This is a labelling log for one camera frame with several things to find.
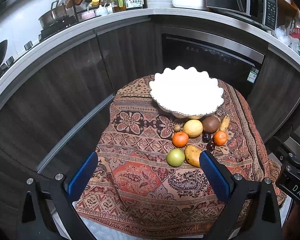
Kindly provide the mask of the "small yellow banana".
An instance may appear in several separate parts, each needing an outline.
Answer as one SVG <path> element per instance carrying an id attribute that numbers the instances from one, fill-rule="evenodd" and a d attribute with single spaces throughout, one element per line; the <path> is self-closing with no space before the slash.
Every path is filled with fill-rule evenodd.
<path id="1" fill-rule="evenodd" d="M 230 116 L 228 116 L 228 115 L 224 116 L 224 118 L 221 121 L 219 130 L 225 132 L 230 125 L 230 120 L 231 120 Z"/>

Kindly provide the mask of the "orange tangerine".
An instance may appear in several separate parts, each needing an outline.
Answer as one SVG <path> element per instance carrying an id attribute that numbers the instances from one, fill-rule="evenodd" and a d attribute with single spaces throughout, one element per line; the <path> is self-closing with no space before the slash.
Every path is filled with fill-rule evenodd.
<path id="1" fill-rule="evenodd" d="M 227 142 L 227 134 L 224 131 L 217 131 L 213 135 L 213 142 L 217 146 L 223 146 Z"/>
<path id="2" fill-rule="evenodd" d="M 189 140 L 189 136 L 185 132 L 177 132 L 172 137 L 172 143 L 175 147 L 184 147 Z"/>

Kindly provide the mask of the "dark plum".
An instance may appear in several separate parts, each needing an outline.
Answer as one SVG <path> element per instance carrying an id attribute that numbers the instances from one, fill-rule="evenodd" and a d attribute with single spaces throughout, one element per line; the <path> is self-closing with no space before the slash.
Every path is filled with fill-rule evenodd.
<path id="1" fill-rule="evenodd" d="M 207 143 L 206 149 L 210 152 L 213 152 L 215 149 L 215 146 L 216 146 L 215 143 L 213 141 L 210 141 Z"/>
<path id="2" fill-rule="evenodd" d="M 211 140 L 211 134 L 210 133 L 203 133 L 202 134 L 202 141 L 204 143 L 208 143 Z"/>

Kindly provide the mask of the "brown round kiwi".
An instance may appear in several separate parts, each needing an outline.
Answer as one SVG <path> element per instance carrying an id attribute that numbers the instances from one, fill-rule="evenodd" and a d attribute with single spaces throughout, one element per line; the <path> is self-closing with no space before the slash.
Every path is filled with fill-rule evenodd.
<path id="1" fill-rule="evenodd" d="M 215 133 L 220 126 L 220 121 L 215 116 L 209 116 L 202 121 L 203 131 L 207 133 Z"/>

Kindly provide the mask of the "large yellow lemon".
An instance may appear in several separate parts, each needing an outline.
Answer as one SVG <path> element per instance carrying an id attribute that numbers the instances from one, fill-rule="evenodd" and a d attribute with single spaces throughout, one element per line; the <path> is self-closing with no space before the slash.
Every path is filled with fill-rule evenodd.
<path id="1" fill-rule="evenodd" d="M 201 135 L 203 131 L 203 125 L 199 120 L 189 120 L 183 125 L 183 132 L 189 137 L 195 138 Z"/>

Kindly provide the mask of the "yellow mango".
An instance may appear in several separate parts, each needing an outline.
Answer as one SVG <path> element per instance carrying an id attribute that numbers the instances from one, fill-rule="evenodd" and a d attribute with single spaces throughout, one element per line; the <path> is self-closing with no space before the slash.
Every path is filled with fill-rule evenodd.
<path id="1" fill-rule="evenodd" d="M 187 145 L 184 151 L 186 161 L 194 167 L 200 167 L 199 157 L 201 152 L 202 150 L 200 148 Z"/>

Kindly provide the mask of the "green apple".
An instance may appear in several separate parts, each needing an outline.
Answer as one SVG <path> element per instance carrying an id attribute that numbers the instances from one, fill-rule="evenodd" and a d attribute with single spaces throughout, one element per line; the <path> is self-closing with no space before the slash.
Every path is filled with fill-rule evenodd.
<path id="1" fill-rule="evenodd" d="M 185 154 L 182 150 L 175 148 L 167 154 L 166 161 L 169 165 L 178 167 L 184 163 Z"/>

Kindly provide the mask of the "green energy label sticker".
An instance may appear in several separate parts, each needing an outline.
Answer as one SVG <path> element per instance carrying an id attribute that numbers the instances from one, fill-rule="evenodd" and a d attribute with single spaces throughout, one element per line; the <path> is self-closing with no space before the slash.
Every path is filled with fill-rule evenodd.
<path id="1" fill-rule="evenodd" d="M 252 67 L 247 77 L 247 81 L 249 81 L 250 83 L 254 83 L 255 80 L 257 79 L 258 74 L 259 74 L 259 70 Z"/>

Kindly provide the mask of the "black built-in dishwasher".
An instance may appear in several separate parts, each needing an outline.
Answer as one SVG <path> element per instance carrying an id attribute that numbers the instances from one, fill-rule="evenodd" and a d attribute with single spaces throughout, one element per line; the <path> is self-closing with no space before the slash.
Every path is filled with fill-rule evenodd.
<path id="1" fill-rule="evenodd" d="M 206 71 L 238 90 L 245 98 L 254 83 L 247 81 L 252 67 L 262 68 L 264 54 L 236 41 L 203 31 L 162 27 L 162 59 L 164 67 L 182 66 Z"/>

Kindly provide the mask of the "white scalloped fruit bowl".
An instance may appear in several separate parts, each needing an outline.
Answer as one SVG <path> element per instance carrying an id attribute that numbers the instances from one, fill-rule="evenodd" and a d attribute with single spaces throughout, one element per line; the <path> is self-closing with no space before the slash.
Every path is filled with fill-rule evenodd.
<path id="1" fill-rule="evenodd" d="M 149 88 L 159 108 L 179 119 L 209 116 L 224 103 L 224 89 L 218 80 L 194 67 L 165 68 L 162 73 L 155 74 Z"/>

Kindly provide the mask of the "plastic bags on counter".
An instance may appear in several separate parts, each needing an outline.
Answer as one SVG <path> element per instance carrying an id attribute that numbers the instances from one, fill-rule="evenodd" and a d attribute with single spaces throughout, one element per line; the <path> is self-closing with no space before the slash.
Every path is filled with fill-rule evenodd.
<path id="1" fill-rule="evenodd" d="M 271 34 L 300 55 L 300 21 L 293 18 L 288 25 L 281 25 Z"/>

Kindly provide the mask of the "patterned paisley tablecloth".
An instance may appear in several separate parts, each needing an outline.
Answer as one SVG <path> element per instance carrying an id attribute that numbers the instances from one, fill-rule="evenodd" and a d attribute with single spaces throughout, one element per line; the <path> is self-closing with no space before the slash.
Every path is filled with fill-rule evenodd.
<path id="1" fill-rule="evenodd" d="M 84 218 L 123 233 L 147 239 L 206 234 L 221 213 L 200 168 L 186 161 L 172 167 L 166 155 L 174 148 L 174 126 L 185 121 L 163 112 L 150 96 L 154 75 L 119 89 L 110 105 L 110 123 L 95 152 L 98 166 L 75 210 Z M 268 158 L 245 98 L 219 80 L 224 104 L 215 116 L 229 115 L 225 146 L 215 158 L 246 180 L 275 181 L 279 165 Z"/>

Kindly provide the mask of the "black microwave oven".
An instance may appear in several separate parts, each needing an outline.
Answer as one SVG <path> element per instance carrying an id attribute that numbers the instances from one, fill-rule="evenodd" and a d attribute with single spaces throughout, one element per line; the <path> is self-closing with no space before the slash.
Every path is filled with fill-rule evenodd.
<path id="1" fill-rule="evenodd" d="M 277 27 L 277 0 L 206 0 L 206 6 L 265 30 Z"/>

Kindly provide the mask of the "black gas stove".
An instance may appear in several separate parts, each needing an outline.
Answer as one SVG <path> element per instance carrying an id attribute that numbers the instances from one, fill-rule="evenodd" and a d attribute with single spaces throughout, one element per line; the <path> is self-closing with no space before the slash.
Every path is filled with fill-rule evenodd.
<path id="1" fill-rule="evenodd" d="M 69 28 L 77 23 L 75 16 L 66 16 L 65 18 L 58 20 L 57 22 L 51 24 L 47 28 L 41 30 L 38 40 L 42 42 L 48 37 L 55 35 L 56 33 Z"/>

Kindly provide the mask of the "steel cooking pot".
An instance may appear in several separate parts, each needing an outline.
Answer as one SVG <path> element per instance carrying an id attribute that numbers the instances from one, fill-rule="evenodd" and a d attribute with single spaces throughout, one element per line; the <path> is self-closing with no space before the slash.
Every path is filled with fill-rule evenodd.
<path id="1" fill-rule="evenodd" d="M 38 20 L 42 28 L 47 29 L 49 26 L 56 23 L 58 20 L 62 20 L 66 16 L 67 12 L 65 5 L 59 5 L 59 0 L 56 0 L 51 3 L 50 10 L 40 16 Z"/>

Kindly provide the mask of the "green lid oil bottle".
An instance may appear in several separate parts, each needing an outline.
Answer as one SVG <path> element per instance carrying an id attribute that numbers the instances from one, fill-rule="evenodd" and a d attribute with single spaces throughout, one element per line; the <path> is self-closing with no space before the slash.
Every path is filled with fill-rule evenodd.
<path id="1" fill-rule="evenodd" d="M 113 12 L 122 12 L 126 10 L 125 0 L 111 0 Z"/>

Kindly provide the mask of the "yellow cap bottle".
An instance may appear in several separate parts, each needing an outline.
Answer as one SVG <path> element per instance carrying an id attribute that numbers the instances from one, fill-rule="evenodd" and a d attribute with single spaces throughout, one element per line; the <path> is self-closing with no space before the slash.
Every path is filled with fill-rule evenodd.
<path id="1" fill-rule="evenodd" d="M 99 5 L 100 0 L 91 0 L 90 6 L 91 7 L 96 7 L 97 5 Z"/>

